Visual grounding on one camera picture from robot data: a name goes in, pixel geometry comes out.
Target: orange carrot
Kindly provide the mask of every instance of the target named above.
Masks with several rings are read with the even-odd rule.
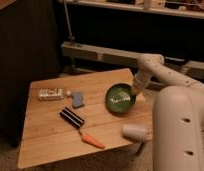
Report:
[[[98,148],[101,148],[101,149],[104,149],[105,146],[100,143],[98,140],[96,140],[95,138],[91,137],[89,134],[87,133],[82,133],[80,132],[80,135],[81,135],[81,138],[82,138],[82,141],[85,142],[85,143],[88,143],[88,144],[91,144],[95,147],[98,147]]]

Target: paper cup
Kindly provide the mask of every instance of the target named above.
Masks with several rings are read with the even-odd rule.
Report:
[[[147,140],[147,127],[140,124],[124,124],[123,136],[133,139],[138,142],[145,142]]]

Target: green bowl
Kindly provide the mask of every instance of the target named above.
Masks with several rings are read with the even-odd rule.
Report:
[[[132,95],[131,86],[125,83],[113,85],[106,93],[106,107],[113,113],[128,112],[135,101],[136,95]]]

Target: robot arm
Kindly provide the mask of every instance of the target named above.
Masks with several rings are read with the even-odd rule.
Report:
[[[168,85],[153,107],[155,171],[204,171],[204,84],[163,66],[161,55],[138,59],[135,93],[155,76]]]

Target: floor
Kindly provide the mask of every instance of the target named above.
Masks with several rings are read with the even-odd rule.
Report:
[[[143,92],[152,108],[153,90]],[[21,171],[152,171],[152,142],[147,142],[140,155],[139,144],[59,161]],[[20,171],[17,169],[19,147],[13,148],[0,138],[0,171]]]

